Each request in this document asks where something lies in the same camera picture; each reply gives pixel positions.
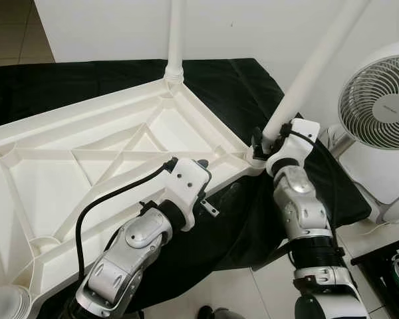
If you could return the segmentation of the white plastic table top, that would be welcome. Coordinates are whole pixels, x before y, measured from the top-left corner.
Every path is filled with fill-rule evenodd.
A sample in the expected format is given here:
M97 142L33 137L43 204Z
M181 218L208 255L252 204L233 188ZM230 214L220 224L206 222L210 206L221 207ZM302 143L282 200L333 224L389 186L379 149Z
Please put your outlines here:
M102 195L170 158L207 160L212 195L245 176L248 145L184 83L144 83L0 126L0 286L27 319L78 277L74 226Z

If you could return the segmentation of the black tablecloth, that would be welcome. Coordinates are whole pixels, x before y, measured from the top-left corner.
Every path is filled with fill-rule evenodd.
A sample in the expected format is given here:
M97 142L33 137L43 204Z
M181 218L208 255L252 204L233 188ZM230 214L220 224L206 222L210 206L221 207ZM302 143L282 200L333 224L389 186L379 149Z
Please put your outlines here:
M160 79L163 60L117 60L0 66L0 125ZM284 96L272 76L253 60L189 60L186 85L237 137L249 142ZM308 156L306 173L333 215L350 225L366 215L366 202L322 146ZM284 239L269 176L237 179L211 196L223 209L202 215L196 228L178 235L144 273L130 302L135 312L173 300L216 270L260 264Z

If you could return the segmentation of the grey right robot foot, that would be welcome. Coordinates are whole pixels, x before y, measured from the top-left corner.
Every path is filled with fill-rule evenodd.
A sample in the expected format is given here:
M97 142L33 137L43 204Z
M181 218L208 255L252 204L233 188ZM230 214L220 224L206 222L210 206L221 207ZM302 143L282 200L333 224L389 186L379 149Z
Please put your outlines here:
M202 306L199 308L196 319L246 319L244 316L227 308L213 308Z

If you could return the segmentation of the white floor fan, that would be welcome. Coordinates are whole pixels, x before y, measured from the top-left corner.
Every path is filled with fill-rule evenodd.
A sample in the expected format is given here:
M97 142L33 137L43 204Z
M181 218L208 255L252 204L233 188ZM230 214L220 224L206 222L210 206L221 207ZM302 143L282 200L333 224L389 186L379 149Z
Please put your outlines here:
M399 42L373 52L337 100L331 154L364 196L368 219L399 224Z

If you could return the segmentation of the dark metal table frame bar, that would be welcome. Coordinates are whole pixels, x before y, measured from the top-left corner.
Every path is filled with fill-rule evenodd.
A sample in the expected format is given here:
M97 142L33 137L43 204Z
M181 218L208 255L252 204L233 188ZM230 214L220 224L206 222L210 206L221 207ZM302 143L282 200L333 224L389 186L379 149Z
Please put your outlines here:
M280 259L281 257L288 255L291 251L291 243L292 242L286 242L282 244L281 246L277 247L273 252L269 253L263 261L261 261L260 264L253 265L251 267L251 270L253 271L258 271L261 270L261 268L266 267L267 265L273 263L273 261L276 261L277 259Z

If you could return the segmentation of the black metal furniture frame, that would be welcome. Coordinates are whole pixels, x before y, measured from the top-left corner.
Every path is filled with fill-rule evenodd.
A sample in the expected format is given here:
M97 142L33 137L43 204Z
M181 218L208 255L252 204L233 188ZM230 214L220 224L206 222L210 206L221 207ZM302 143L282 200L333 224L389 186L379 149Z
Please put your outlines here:
M374 294L387 309L387 313L394 319L399 319L399 310L390 298L386 280L389 270L388 253L394 250L399 251L399 241L353 258L352 264L360 268Z

